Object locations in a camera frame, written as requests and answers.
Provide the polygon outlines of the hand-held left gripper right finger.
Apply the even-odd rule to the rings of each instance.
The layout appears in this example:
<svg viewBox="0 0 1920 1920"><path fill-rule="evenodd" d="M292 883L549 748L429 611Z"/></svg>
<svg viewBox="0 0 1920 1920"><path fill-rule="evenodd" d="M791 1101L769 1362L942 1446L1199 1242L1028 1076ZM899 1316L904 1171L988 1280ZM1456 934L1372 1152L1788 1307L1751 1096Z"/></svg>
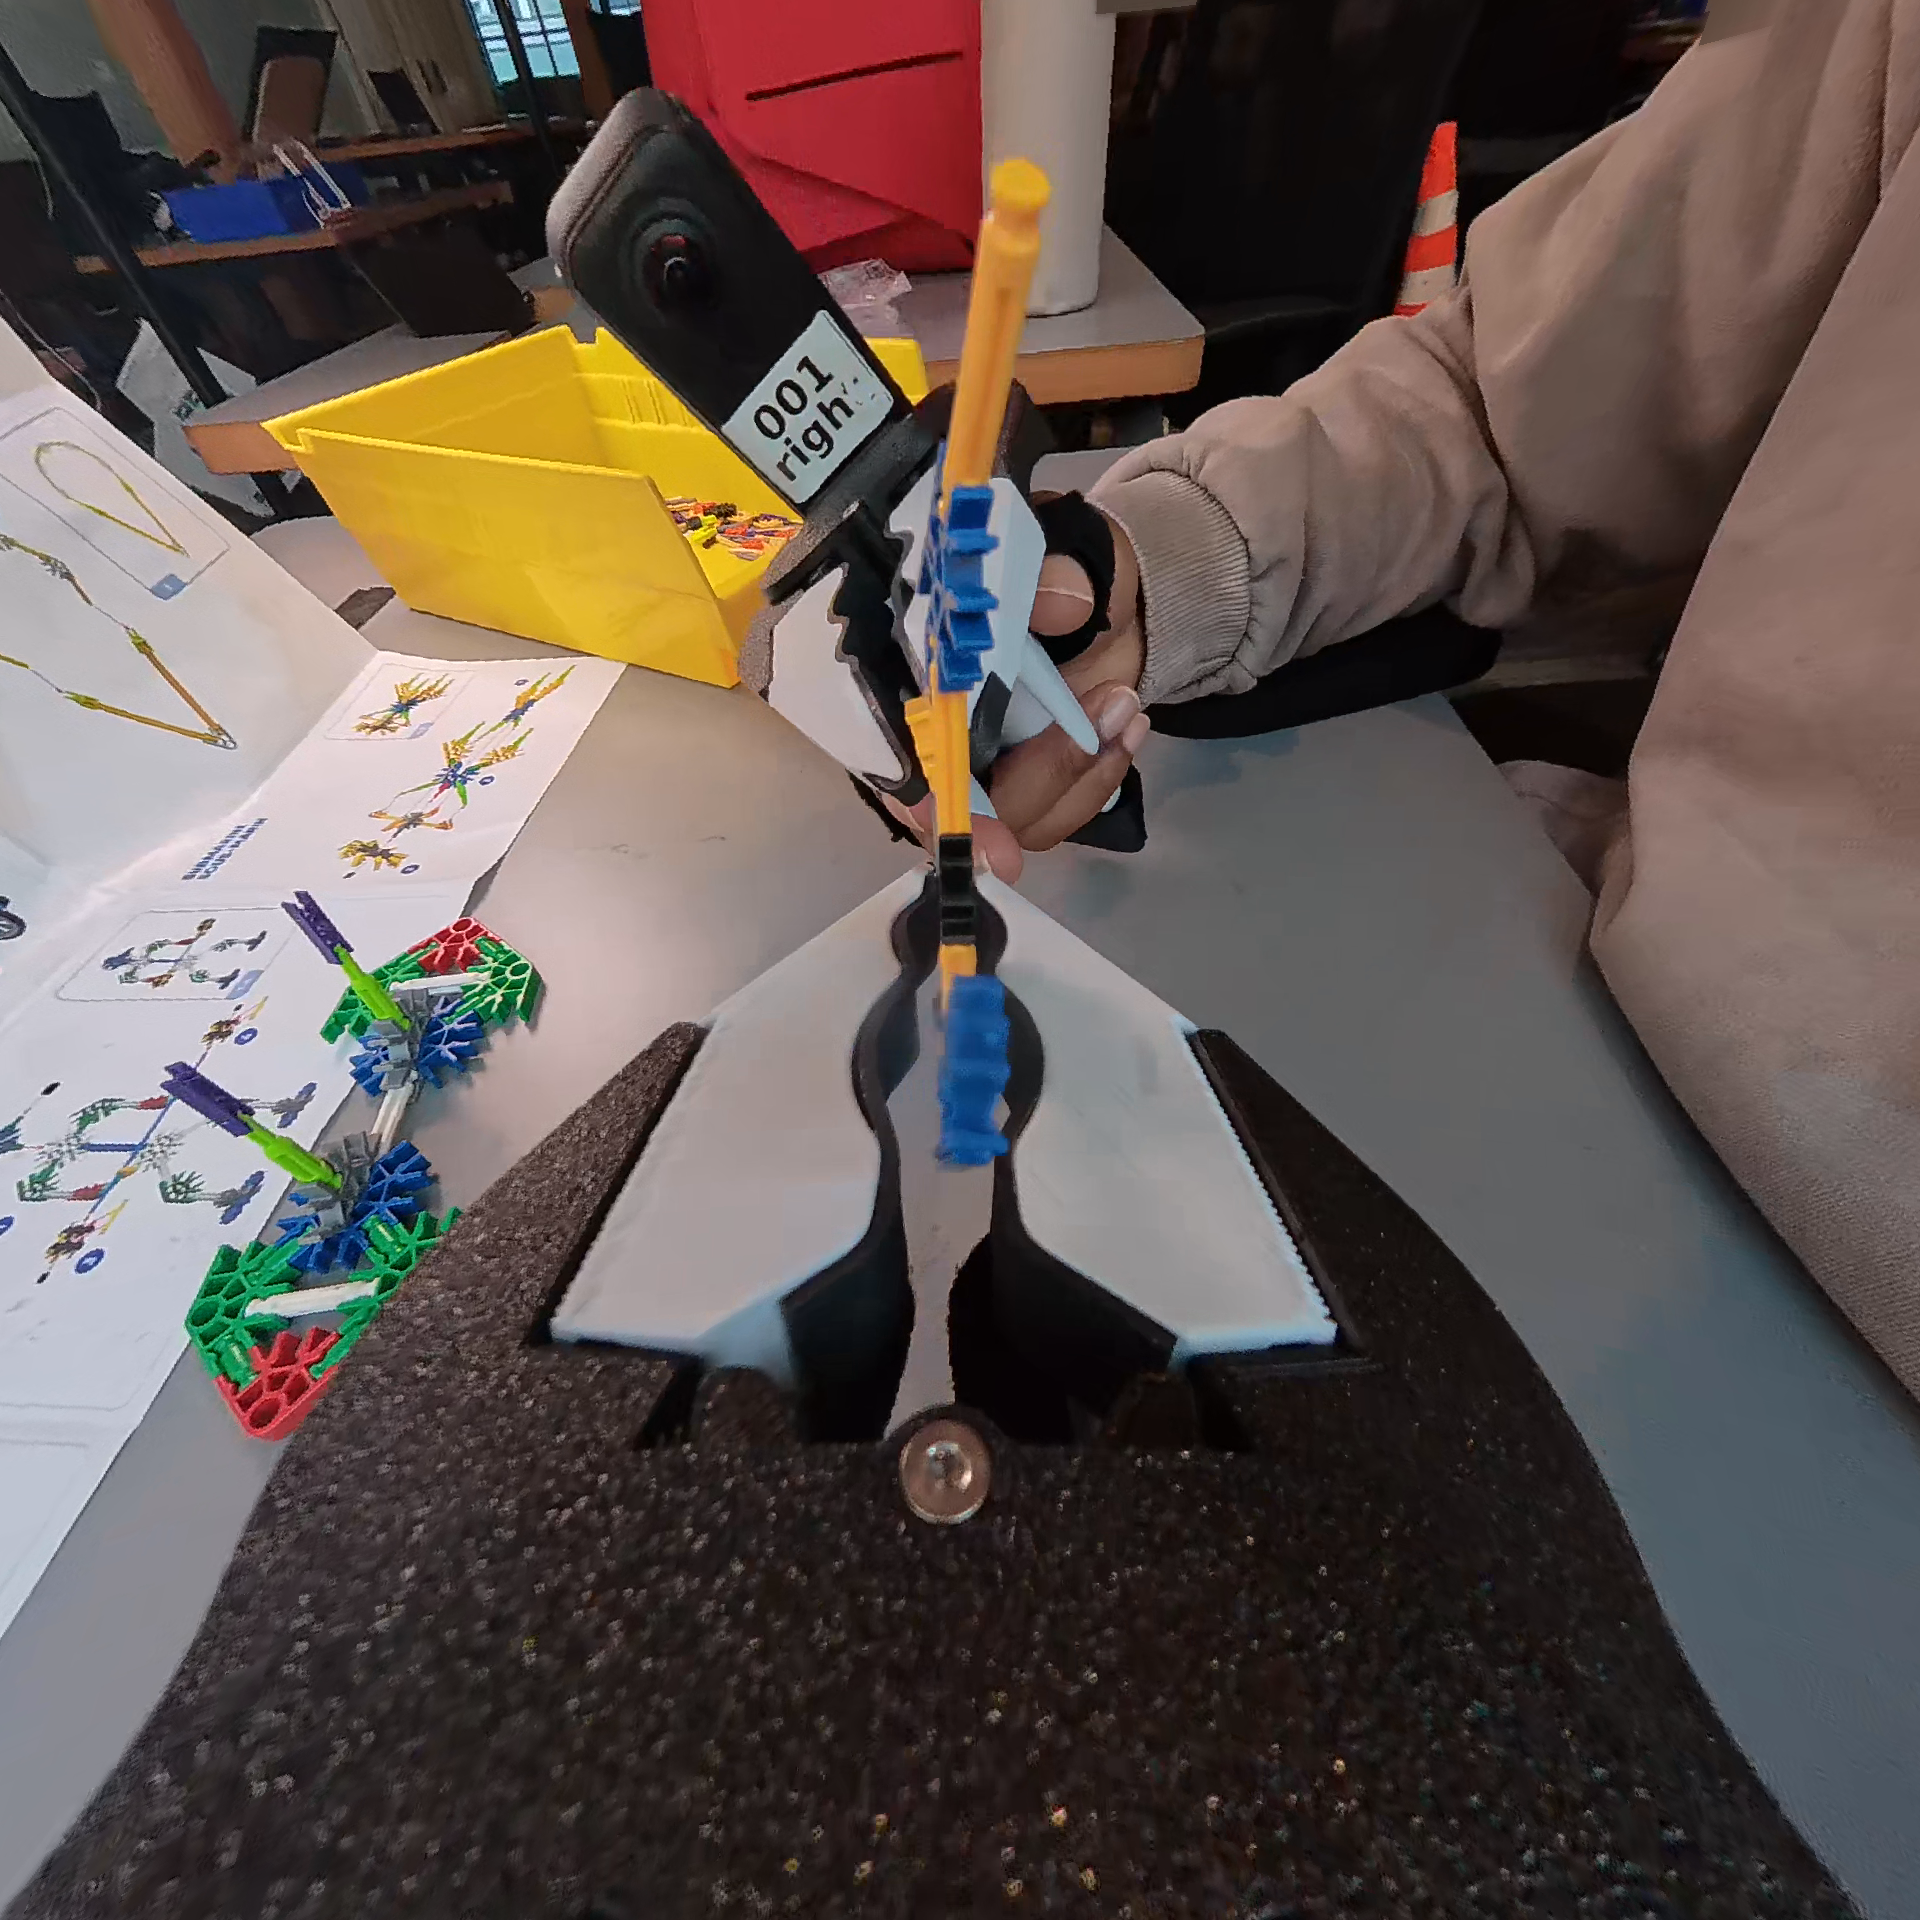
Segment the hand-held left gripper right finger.
<svg viewBox="0 0 1920 1920"><path fill-rule="evenodd" d="M1148 1375L1347 1369L1347 1313L1252 1142L1254 1061L999 881L1006 1156L968 1258L968 1402L1114 1411Z"/></svg>

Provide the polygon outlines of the person's right hand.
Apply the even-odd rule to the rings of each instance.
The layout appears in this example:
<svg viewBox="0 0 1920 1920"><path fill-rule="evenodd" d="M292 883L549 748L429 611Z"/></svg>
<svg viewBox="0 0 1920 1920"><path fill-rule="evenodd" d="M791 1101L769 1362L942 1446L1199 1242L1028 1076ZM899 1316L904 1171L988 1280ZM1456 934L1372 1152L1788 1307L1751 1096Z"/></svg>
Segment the person's right hand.
<svg viewBox="0 0 1920 1920"><path fill-rule="evenodd" d="M1117 549L1106 630L1063 673L1099 748L1086 750L1068 732L1048 726L995 759L988 781L993 810L973 815L973 863L1002 881L1021 876L1026 852L1061 845L1103 812L1150 732L1139 692L1145 673L1139 573L1126 553Z"/></svg>

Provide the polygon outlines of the white folded instruction booklet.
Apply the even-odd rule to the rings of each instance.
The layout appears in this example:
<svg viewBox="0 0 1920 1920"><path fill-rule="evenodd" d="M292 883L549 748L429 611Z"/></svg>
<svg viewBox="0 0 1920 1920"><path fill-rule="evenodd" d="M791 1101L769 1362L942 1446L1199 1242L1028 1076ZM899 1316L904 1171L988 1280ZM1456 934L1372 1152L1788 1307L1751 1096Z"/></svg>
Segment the white folded instruction booklet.
<svg viewBox="0 0 1920 1920"><path fill-rule="evenodd" d="M600 659L403 659L4 329L2 1619L185 1347L219 1245L288 1185L174 1061L314 1145L347 989L469 905L589 732Z"/></svg>

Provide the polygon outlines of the red tote bag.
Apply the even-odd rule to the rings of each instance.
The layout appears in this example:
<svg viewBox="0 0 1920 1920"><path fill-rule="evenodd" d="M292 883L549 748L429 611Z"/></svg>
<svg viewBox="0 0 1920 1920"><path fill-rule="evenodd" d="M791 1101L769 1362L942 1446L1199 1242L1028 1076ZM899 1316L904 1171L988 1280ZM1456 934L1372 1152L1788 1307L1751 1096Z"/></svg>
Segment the red tote bag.
<svg viewBox="0 0 1920 1920"><path fill-rule="evenodd" d="M977 1L647 1L685 103L818 271L966 273L982 220Z"/></svg>

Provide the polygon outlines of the colourful toy rod model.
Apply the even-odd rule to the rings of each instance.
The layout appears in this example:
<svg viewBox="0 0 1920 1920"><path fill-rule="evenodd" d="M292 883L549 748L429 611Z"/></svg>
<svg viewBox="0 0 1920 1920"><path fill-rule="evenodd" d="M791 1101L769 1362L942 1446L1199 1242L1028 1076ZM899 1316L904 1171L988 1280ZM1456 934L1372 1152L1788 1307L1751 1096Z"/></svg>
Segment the colourful toy rod model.
<svg viewBox="0 0 1920 1920"><path fill-rule="evenodd" d="M185 1316L230 1418L265 1442L301 1426L458 1218L427 1207L434 1167L401 1134L416 1096L467 1072L498 1029L532 1019L543 987L532 961L472 916L367 968L314 894L283 908L347 981L323 1038L356 1043L348 1069L372 1098L372 1131L318 1152L270 1131L250 1101L199 1067L174 1061L159 1081L290 1176L290 1209L274 1238L219 1247Z"/></svg>

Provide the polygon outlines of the orange traffic cone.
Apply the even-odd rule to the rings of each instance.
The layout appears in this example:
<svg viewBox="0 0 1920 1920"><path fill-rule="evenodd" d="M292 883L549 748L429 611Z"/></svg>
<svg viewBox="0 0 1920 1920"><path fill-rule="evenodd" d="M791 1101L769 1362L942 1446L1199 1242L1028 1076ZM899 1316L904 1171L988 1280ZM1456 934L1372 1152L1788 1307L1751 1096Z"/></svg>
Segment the orange traffic cone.
<svg viewBox="0 0 1920 1920"><path fill-rule="evenodd" d="M1412 318L1440 300L1458 284L1458 121L1447 118L1434 127L1423 158L1394 315Z"/></svg>

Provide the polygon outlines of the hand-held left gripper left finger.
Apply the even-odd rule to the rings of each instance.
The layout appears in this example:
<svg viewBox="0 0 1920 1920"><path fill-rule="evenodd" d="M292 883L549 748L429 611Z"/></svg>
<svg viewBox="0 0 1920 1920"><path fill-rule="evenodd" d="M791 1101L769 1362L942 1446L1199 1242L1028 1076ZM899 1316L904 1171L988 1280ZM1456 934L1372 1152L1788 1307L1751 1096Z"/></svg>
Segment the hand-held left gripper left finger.
<svg viewBox="0 0 1920 1920"><path fill-rule="evenodd" d="M888 1418L915 1326L893 1091L919 1054L920 874L704 1027L551 1311L551 1340L755 1369L804 1418Z"/></svg>

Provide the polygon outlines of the pile of toy building pieces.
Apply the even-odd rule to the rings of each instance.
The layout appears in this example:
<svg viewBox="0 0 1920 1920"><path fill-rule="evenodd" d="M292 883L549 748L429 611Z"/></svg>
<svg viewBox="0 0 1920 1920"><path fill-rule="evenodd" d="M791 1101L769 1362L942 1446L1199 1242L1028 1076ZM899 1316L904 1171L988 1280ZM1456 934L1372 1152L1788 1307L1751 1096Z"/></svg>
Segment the pile of toy building pieces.
<svg viewBox="0 0 1920 1920"><path fill-rule="evenodd" d="M669 495L662 504L696 549L724 553L744 564L777 555L802 533L804 526L798 517L749 513L731 500L698 495Z"/></svg>

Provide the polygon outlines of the person's beige clothing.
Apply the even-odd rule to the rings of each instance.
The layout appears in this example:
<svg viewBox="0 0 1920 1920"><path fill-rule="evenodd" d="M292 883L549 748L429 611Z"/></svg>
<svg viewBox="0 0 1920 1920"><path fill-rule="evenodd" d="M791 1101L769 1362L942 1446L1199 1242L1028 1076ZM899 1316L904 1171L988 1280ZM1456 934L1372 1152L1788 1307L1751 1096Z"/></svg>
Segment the person's beige clothing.
<svg viewBox="0 0 1920 1920"><path fill-rule="evenodd" d="M1669 650L1594 948L1667 1085L1917 1391L1917 362L1839 289L1755 369L1671 320L1571 315L1498 424L1596 484L1518 621Z"/></svg>

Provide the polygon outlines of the person's right forearm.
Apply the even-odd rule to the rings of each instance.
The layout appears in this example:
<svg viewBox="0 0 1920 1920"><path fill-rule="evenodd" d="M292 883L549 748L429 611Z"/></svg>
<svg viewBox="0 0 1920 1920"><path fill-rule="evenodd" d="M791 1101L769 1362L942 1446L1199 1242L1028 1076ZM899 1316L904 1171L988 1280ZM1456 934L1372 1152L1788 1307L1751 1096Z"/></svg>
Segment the person's right forearm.
<svg viewBox="0 0 1920 1920"><path fill-rule="evenodd" d="M1445 602L1691 575L1917 138L1917 3L1724 3L1644 107L1478 214L1460 284L1097 488L1148 704Z"/></svg>

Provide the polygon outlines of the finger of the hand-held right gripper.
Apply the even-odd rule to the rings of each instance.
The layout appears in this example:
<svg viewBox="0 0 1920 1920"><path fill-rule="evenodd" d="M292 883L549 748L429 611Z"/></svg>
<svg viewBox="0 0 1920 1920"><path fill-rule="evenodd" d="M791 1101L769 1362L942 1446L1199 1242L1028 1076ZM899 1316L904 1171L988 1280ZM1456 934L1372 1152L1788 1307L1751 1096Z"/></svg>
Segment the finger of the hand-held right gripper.
<svg viewBox="0 0 1920 1920"><path fill-rule="evenodd" d="M982 659L984 679L970 692L970 752L973 759L997 759L1004 748L1059 726L1095 754L1097 726L1030 630L1044 570L1044 529L1008 475L993 477L988 529L997 540L982 562L984 588L995 599L993 644Z"/></svg>
<svg viewBox="0 0 1920 1920"><path fill-rule="evenodd" d="M926 797L906 726L922 692L915 606L924 498L891 511L859 504L829 529L804 529L764 575L764 701L882 797Z"/></svg>

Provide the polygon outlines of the yellow plastic bin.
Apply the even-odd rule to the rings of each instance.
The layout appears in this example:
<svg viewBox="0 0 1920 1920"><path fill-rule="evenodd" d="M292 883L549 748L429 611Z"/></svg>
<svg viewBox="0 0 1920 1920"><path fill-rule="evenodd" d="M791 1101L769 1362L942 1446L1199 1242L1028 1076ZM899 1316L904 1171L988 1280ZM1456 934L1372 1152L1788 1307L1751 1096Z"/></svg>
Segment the yellow plastic bin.
<svg viewBox="0 0 1920 1920"><path fill-rule="evenodd" d="M605 329L532 331L268 429L416 610L718 686L784 548L696 549L662 498L802 517Z"/></svg>

